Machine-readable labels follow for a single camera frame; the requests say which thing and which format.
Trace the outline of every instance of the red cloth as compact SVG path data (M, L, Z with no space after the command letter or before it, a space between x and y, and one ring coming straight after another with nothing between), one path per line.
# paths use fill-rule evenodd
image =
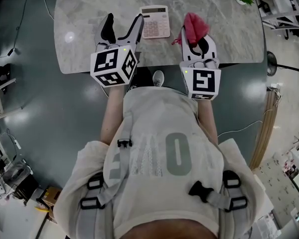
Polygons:
M188 43L192 47L196 47L198 41L205 37L209 31L209 25L206 24L200 16L193 12L188 12L184 20L185 33L188 39ZM178 39L175 39L174 43L181 45L181 33L178 35Z

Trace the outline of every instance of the white flower pot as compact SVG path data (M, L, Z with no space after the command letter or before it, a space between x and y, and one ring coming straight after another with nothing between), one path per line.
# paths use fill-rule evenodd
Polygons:
M237 3L239 3L239 4L241 4L241 5L245 5L246 3L245 2L243 2L243 1L241 1L241 0L236 0L237 1Z

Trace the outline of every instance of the skin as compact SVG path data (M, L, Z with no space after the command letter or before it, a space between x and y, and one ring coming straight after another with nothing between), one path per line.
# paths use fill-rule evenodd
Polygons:
M124 86L111 87L101 128L101 142L110 145L123 121ZM218 144L217 130L211 101L198 101L200 127ZM122 239L216 239L202 224L183 219L158 220L138 225L128 231Z

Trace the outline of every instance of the black pole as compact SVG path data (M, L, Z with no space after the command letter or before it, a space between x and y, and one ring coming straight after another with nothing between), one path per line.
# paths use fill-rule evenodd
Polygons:
M278 64L272 64L272 63L270 63L270 64L273 65L273 66L282 67L282 68L286 68L286 69L290 69L290 70L294 70L294 71L299 72L299 69L298 69L298 68L295 68L295 67L284 66L284 65L278 65Z

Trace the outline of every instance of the calculator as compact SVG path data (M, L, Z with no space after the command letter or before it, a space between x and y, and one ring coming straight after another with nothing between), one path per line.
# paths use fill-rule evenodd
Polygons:
M144 39L170 36L168 8L165 5L148 5L140 8L144 17L142 37Z

